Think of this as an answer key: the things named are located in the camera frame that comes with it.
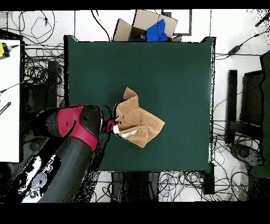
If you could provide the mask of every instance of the brown cloth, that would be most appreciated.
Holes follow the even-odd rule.
[[[116,104],[115,115],[120,131],[118,135],[141,148],[155,138],[165,124],[140,108],[137,94],[128,87],[124,92],[124,101]]]

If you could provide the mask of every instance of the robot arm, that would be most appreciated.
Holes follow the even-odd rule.
[[[21,195],[19,200],[72,202],[91,162],[99,134],[110,134],[113,127],[114,120],[102,119],[99,108],[92,105],[48,109],[39,114],[35,135],[50,137],[51,146],[59,139],[62,143],[55,150],[51,147],[41,149],[15,180]],[[29,171],[33,169],[38,171],[31,178]]]

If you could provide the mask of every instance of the black cable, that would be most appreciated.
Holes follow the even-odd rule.
[[[35,23],[34,23],[33,26],[31,27],[31,33],[32,33],[33,36],[22,33],[22,31],[24,31],[24,29],[25,29],[25,22],[24,22],[23,14],[26,13],[26,12],[30,12],[30,11],[23,11],[23,12],[20,13],[20,15],[19,15],[19,25],[18,25],[18,26],[17,26],[16,23],[13,21],[13,16],[12,16],[12,13],[11,13],[11,19],[12,19],[12,22],[13,22],[14,25],[17,27],[17,30],[16,30],[16,29],[11,29],[11,28],[9,28],[9,29],[10,29],[10,30],[13,30],[13,31],[18,31],[18,32],[20,33],[21,36],[23,36],[24,38],[28,39],[29,41],[31,41],[31,42],[34,43],[34,44],[42,44],[42,43],[46,42],[47,40],[49,40],[50,37],[52,36],[53,32],[54,32],[54,27],[55,27],[55,15],[54,15],[54,12],[52,11],[53,18],[54,18],[54,24],[53,24],[52,29],[51,29],[50,31],[48,31],[47,33],[43,34],[42,36],[40,36],[39,38],[36,38],[36,37],[33,35],[33,33],[32,33],[32,29],[33,29]],[[50,23],[48,22],[48,19],[47,19],[47,17],[45,16],[44,12],[43,12],[43,11],[41,11],[41,12],[42,12],[43,15],[44,15],[45,25],[46,25],[46,24],[49,24],[49,25],[50,25]],[[22,18],[22,20],[23,20],[23,29],[21,29],[21,18]],[[48,34],[49,32],[51,32],[51,34],[50,34],[50,36],[49,36],[45,41],[42,41],[42,42],[39,42],[39,41],[38,41],[38,39],[40,39],[40,38],[43,37],[44,35]],[[29,39],[29,38],[26,37],[26,36],[29,36],[29,37],[31,37],[31,38],[35,38],[35,39],[37,40],[37,43],[34,42],[34,41],[32,41],[31,39]]]
[[[1,90],[1,91],[0,91],[0,94],[4,93],[5,91],[9,90],[10,88],[12,88],[12,87],[14,87],[14,86],[20,85],[20,84],[22,84],[22,83],[23,83],[23,82],[20,82],[20,83],[17,83],[17,84],[15,84],[15,85],[13,85],[13,86],[8,87],[7,89]]]
[[[108,34],[107,31],[105,30],[105,28],[99,23],[99,21],[97,20],[97,18],[95,17],[95,15],[94,15],[94,13],[93,13],[93,10],[91,10],[91,13],[92,13],[94,19],[96,20],[96,22],[100,25],[100,27],[101,27],[101,28],[105,31],[105,33],[107,34],[108,39],[109,39],[109,42],[111,42],[109,34]]]
[[[157,11],[156,10],[154,10],[156,13],[157,13]],[[158,13],[157,13],[158,14]],[[160,17],[160,15],[158,14],[158,21],[159,21],[159,17]],[[158,21],[157,21],[157,34],[158,34]],[[158,34],[158,41],[160,41],[160,36],[159,36],[159,34]]]
[[[238,173],[243,173],[243,174],[246,174],[247,176],[248,176],[248,174],[245,173],[245,172],[243,172],[243,171],[238,171],[238,172],[235,172],[235,173],[231,176],[231,178],[230,178],[230,185],[231,185],[231,187],[232,187],[232,192],[233,192],[235,198],[236,198],[238,201],[241,201],[241,200],[236,196],[235,191],[234,191],[234,186],[233,186],[233,177],[234,177],[235,174],[238,174]]]
[[[215,60],[223,60],[223,59],[229,58],[230,56],[232,56],[232,55],[234,55],[236,52],[238,52],[238,51],[240,50],[241,46],[243,46],[247,41],[249,41],[249,40],[252,39],[252,38],[255,38],[255,37],[257,37],[257,36],[260,36],[260,35],[262,35],[262,34],[268,32],[269,29],[270,29],[270,26],[269,26],[264,32],[262,32],[262,33],[257,33],[257,34],[255,34],[255,35],[251,36],[250,38],[248,38],[248,39],[247,39],[246,41],[244,41],[242,44],[235,46],[234,48],[232,48],[232,49],[228,52],[228,56],[227,56],[227,57],[222,58],[222,59],[216,59],[216,58],[218,57],[218,56],[216,56],[216,57],[215,57]]]

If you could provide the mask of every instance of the blue cloth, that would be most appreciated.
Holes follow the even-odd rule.
[[[147,42],[166,42],[168,40],[165,29],[164,19],[158,21],[156,24],[146,30]]]

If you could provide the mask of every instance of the green table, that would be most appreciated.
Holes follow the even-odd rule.
[[[208,170],[211,59],[203,43],[65,41],[69,104],[107,105],[126,87],[141,108],[165,122],[145,148],[112,136],[100,171]]]

